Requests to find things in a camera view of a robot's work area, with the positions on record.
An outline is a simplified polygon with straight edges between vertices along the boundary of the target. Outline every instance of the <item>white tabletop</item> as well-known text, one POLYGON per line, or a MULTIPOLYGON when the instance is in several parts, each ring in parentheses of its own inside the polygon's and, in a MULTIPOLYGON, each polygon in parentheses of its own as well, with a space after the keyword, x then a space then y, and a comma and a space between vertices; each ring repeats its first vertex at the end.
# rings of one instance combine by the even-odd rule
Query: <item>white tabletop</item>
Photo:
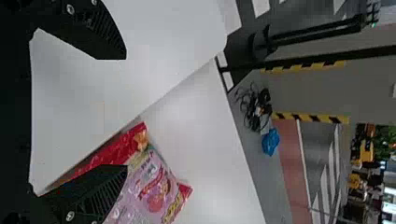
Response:
POLYGON ((31 42, 30 181, 36 192, 224 49, 224 24, 213 0, 106 6, 125 41, 126 61, 96 61, 42 31, 31 42))
POLYGON ((265 224, 213 60, 141 119, 172 172, 194 188, 175 224, 265 224))

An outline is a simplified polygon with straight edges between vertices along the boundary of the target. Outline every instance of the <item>packaging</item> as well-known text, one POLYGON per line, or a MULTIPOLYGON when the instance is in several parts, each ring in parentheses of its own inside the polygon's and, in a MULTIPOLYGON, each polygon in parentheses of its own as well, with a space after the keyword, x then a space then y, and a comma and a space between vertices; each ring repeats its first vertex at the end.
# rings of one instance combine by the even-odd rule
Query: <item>packaging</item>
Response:
POLYGON ((128 177, 104 223, 172 223, 191 193, 149 146, 130 161, 128 177))
POLYGON ((102 164, 126 164, 136 152, 141 152, 148 146, 147 127, 144 122, 134 126, 127 133, 116 136, 110 143, 104 145, 74 169, 72 179, 89 172, 102 164))

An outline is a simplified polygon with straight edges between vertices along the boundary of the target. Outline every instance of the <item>black cable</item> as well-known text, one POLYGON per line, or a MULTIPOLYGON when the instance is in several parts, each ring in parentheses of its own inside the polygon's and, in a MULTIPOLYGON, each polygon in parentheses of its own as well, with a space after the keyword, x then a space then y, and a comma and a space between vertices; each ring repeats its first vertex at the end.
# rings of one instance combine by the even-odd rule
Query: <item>black cable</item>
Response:
POLYGON ((234 103, 239 102, 239 110, 245 114, 244 126, 257 133, 268 125, 272 113, 272 107, 269 102, 265 99, 260 99, 261 93, 256 83, 251 82, 249 88, 240 87, 234 94, 234 97, 236 97, 234 103), (268 116, 264 124, 262 124, 263 115, 268 116))

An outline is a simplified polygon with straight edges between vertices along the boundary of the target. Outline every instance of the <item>gray floor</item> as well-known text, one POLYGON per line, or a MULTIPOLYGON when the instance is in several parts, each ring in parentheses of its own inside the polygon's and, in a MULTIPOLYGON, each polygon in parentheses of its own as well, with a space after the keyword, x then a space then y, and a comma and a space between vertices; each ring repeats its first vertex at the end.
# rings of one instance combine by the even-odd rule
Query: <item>gray floor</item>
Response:
MULTIPOLYGON (((277 153, 272 157, 262 154, 261 138, 257 133, 251 132, 244 126, 243 115, 239 111, 239 105, 235 104, 234 93, 240 87, 248 88, 250 83, 256 83, 259 89, 268 87, 268 76, 260 73, 250 73, 229 93, 229 103, 233 111, 233 118, 242 142, 247 158, 247 164, 253 177, 253 181, 261 202, 262 211, 268 223, 291 223, 291 211, 288 195, 283 181, 283 172, 277 153)), ((334 140, 335 125, 301 122, 305 164, 307 170, 308 186, 310 189, 311 203, 315 195, 320 191, 320 177, 329 162, 330 144, 334 140)), ((349 126, 340 128, 340 178, 336 184, 336 192, 341 189, 341 195, 335 195, 335 199, 341 197, 341 204, 347 199, 347 175, 349 174, 349 126)), ((336 204, 331 204, 331 213, 336 210, 336 204)))
MULTIPOLYGON (((239 86, 249 87, 246 80, 239 86)), ((262 212, 268 224, 292 224, 288 194, 285 189, 282 166, 277 152, 273 157, 262 153, 262 138, 244 126, 244 115, 235 104, 234 94, 229 94, 233 119, 241 139, 247 164, 259 196, 262 212)))

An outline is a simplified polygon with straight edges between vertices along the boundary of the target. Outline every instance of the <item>white floor stripe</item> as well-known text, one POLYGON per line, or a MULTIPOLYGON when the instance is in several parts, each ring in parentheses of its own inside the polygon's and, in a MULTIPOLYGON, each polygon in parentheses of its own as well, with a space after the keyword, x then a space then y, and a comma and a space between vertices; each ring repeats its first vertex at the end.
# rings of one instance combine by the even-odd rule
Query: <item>white floor stripe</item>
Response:
POLYGON ((329 170, 330 170, 330 193, 332 195, 332 202, 335 196, 335 175, 334 175, 334 146, 333 143, 330 144, 329 149, 329 170))
MULTIPOLYGON (((313 208, 319 210, 318 195, 315 197, 313 208)), ((319 212, 311 211, 311 216, 312 216, 312 224, 321 224, 319 212)))
MULTIPOLYGON (((220 52, 218 55, 218 59, 219 59, 219 64, 221 67, 225 67, 227 66, 227 59, 225 58, 225 54, 224 52, 220 52)), ((231 77, 231 73, 226 72, 223 73, 223 78, 224 78, 224 82, 225 82, 225 86, 227 88, 227 91, 229 91, 232 87, 233 87, 233 78, 231 77)))
MULTIPOLYGON (((323 173, 320 178, 320 188, 322 193, 322 200, 323 200, 323 212, 330 213, 330 203, 329 203, 329 189, 327 188, 327 172, 326 172, 327 165, 324 166, 323 173)), ((329 223, 329 217, 325 216, 325 223, 329 223)))
POLYGON ((254 15, 256 18, 260 17, 260 15, 270 10, 270 1, 269 0, 252 0, 254 15))
MULTIPOLYGON (((336 204, 336 207, 335 207, 335 213, 334 213, 334 215, 336 216, 336 217, 338 217, 338 210, 339 210, 339 208, 340 208, 340 202, 341 202, 341 189, 338 191, 338 199, 337 199, 337 204, 336 204)), ((337 222, 337 218, 335 218, 333 221, 332 221, 332 224, 335 224, 337 222)))
POLYGON ((345 3, 346 0, 332 0, 334 9, 333 9, 333 14, 335 15, 338 10, 340 10, 341 6, 345 3))
POLYGON ((334 150, 335 150, 335 183, 338 182, 340 175, 340 141, 338 138, 338 125, 335 127, 334 132, 334 150))
POLYGON ((235 0, 218 0, 227 35, 242 27, 235 0))
POLYGON ((227 59, 225 59, 225 54, 224 54, 223 51, 220 52, 217 56, 218 56, 219 64, 220 64, 221 67, 225 67, 225 66, 228 65, 227 64, 227 59))
POLYGON ((231 77, 231 73, 229 72, 223 73, 223 78, 227 91, 229 91, 233 87, 233 78, 231 77))
POLYGON ((301 135, 300 121, 297 119, 296 122, 297 122, 298 141, 300 143, 300 150, 301 150, 301 159, 303 161, 304 180, 305 180, 306 195, 307 195, 307 198, 308 198, 308 207, 311 207, 311 196, 309 194, 308 178, 307 178, 307 175, 306 175, 306 165, 305 165, 305 156, 304 156, 303 137, 301 135))

